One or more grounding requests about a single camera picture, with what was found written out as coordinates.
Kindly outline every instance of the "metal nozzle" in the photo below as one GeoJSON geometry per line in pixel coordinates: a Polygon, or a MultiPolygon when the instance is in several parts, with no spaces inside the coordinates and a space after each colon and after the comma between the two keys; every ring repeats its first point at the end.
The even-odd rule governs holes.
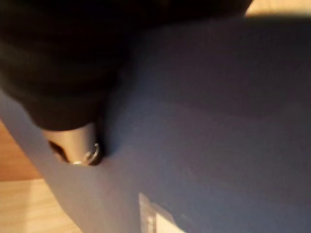
{"type": "Polygon", "coordinates": [[[42,131],[54,154],[61,161],[88,166],[93,165],[100,157],[93,123],[74,130],[42,131]]]}

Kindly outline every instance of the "floor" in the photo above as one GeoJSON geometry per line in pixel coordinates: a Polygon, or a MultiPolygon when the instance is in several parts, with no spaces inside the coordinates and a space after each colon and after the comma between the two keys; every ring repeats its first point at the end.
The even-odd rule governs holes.
{"type": "Polygon", "coordinates": [[[81,233],[43,179],[0,182],[1,233],[81,233]]]}
{"type": "MultiPolygon", "coordinates": [[[[311,0],[254,0],[246,15],[310,12],[311,0]]],[[[1,122],[0,232],[81,233],[1,122]]]]}

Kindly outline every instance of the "wooden floor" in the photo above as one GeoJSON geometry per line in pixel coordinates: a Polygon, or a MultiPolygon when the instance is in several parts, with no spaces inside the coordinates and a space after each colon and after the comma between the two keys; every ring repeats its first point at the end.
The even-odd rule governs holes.
{"type": "MultiPolygon", "coordinates": [[[[311,13],[311,0],[254,0],[246,15],[311,13]]],[[[0,122],[0,233],[80,233],[0,122]]]]}
{"type": "Polygon", "coordinates": [[[43,179],[0,182],[1,233],[81,233],[43,179]]]}

